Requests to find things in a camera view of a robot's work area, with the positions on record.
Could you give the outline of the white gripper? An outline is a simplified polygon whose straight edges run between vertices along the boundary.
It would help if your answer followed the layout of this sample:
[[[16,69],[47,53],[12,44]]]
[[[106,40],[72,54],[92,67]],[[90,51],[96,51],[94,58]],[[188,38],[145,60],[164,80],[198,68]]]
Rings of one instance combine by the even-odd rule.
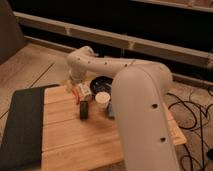
[[[75,77],[70,76],[69,77],[69,81],[70,81],[70,84],[66,85],[66,91],[67,91],[67,93],[71,93],[73,86],[76,86],[76,85],[82,83],[83,79],[82,78],[75,78]],[[84,96],[83,96],[83,93],[81,91],[81,88],[79,86],[76,86],[75,89],[76,89],[76,91],[78,93],[79,98],[83,99]]]

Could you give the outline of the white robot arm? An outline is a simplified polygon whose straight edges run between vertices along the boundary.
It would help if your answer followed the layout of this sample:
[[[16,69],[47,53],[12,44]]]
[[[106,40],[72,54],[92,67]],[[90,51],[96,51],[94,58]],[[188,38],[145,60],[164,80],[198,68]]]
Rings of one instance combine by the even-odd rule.
[[[162,63],[100,58],[88,46],[67,57],[73,81],[88,71],[111,77],[112,109],[127,171],[180,171],[166,118],[164,96],[172,84]]]

